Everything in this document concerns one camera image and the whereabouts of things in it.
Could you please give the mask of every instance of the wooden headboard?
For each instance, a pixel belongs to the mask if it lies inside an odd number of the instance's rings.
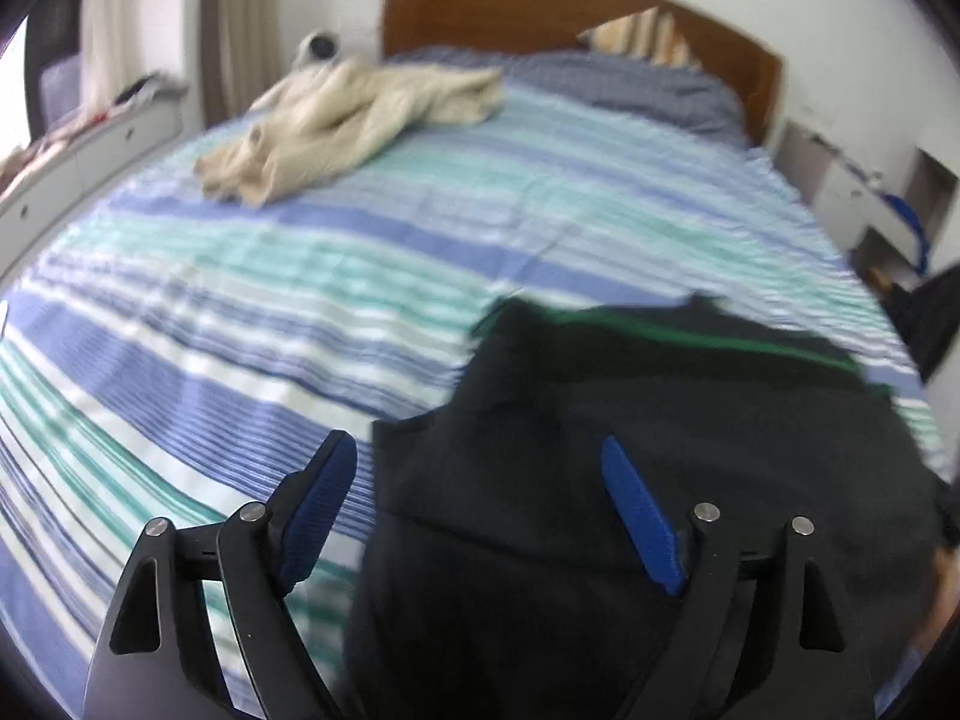
[[[743,100],[760,143],[781,85],[781,59],[744,34],[669,0],[386,0],[383,55],[424,46],[533,53],[578,47],[584,29],[652,5],[667,7],[704,69]]]

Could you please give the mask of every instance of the bed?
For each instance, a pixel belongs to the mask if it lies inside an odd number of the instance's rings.
[[[781,60],[668,0],[385,0],[383,50],[570,49],[652,4],[675,13],[761,143]],[[412,131],[328,186],[262,210],[204,200],[194,161],[247,126],[205,133],[113,191],[7,295],[0,621],[73,716],[143,524],[265,500],[339,428],[357,438],[357,479],[289,599],[332,678],[373,526],[371,423],[445,402],[470,329],[504,295],[667,306],[708,293],[820,333],[889,386],[949,474],[901,342],[762,151],[508,82],[489,122]],[[234,701],[256,713],[218,586],[208,606]]]

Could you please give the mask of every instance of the striped pillow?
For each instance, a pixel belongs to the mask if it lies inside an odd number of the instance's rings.
[[[646,59],[654,65],[701,69],[686,38],[676,28],[673,14],[659,7],[631,13],[579,34],[592,52]]]

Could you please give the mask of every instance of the blue gripper pad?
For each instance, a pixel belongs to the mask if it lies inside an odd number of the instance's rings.
[[[271,496],[270,541],[277,551],[274,579],[283,595],[313,571],[356,468],[353,437],[333,431],[306,468],[285,477]]]
[[[677,534],[656,504],[640,471],[613,436],[600,448],[600,469],[613,506],[630,533],[647,575],[673,596],[686,585]]]

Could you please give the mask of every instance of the black jacket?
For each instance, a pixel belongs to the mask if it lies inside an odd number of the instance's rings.
[[[960,265],[920,284],[913,292],[894,285],[883,309],[928,382],[947,356],[960,327]]]
[[[940,527],[908,429],[844,353],[703,300],[580,313],[508,301],[484,332],[447,406],[374,430],[348,714],[616,715],[683,597],[651,580],[613,507],[608,437],[674,521],[712,502],[762,553],[790,517],[812,519],[875,687],[891,674],[928,609]]]

